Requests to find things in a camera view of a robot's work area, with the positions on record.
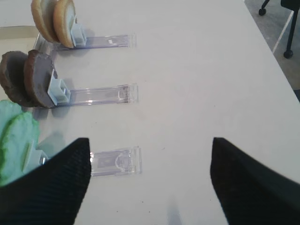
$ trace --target clear plastic holder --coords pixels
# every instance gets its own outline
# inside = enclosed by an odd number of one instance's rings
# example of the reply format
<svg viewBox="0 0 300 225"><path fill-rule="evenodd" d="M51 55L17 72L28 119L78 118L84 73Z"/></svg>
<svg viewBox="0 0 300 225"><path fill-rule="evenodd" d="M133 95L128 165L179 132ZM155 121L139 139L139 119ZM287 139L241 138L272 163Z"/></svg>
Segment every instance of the clear plastic holder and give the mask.
<svg viewBox="0 0 300 225"><path fill-rule="evenodd" d="M62 44L47 42L42 35L38 35L34 44L34 49L52 55L54 51L69 51L78 49L115 48L115 47L135 47L135 34L124 34L117 36L86 37L86 45L78 45L74 48L67 48Z"/></svg>
<svg viewBox="0 0 300 225"><path fill-rule="evenodd" d="M81 90L70 90L70 94L69 102L58 103L56 107L134 103L138 101L137 84L125 84L109 88L86 88Z"/></svg>
<svg viewBox="0 0 300 225"><path fill-rule="evenodd" d="M138 146L99 153L91 152L90 162L92 177L139 174L143 171L142 154Z"/></svg>

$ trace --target white table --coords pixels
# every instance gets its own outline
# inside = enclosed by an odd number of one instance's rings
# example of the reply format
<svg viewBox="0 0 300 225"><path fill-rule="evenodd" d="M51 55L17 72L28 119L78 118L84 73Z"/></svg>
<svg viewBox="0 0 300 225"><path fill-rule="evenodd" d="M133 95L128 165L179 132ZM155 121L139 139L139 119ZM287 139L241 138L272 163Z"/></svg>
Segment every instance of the white table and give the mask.
<svg viewBox="0 0 300 225"><path fill-rule="evenodd" d="M1 1L0 26L32 25L29 2ZM172 199L183 224L226 224L209 174L215 136L300 182L300 104L241 0L75 5L96 36L135 33L137 47L66 53L59 76L76 88L137 83L140 103L49 112L40 141L139 145L143 163L141 175L92 179L75 224L163 225Z"/></svg>

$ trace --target chair leg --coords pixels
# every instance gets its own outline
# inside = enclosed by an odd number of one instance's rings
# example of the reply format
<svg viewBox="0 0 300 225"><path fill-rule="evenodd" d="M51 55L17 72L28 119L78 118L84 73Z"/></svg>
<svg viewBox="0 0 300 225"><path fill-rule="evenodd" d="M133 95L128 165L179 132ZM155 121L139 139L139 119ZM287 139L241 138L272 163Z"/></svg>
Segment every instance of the chair leg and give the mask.
<svg viewBox="0 0 300 225"><path fill-rule="evenodd" d="M269 3L270 0L264 1L262 8L258 11L259 15L265 15L267 10L265 9L266 5Z"/></svg>
<svg viewBox="0 0 300 225"><path fill-rule="evenodd" d="M295 32L295 27L296 27L297 16L298 16L298 11L294 11L294 15L292 17L292 24L291 24L289 39L287 41L286 52L283 54L284 57L287 59L289 59L293 56L291 47L292 47L292 41L293 41L293 36L294 36L294 32Z"/></svg>

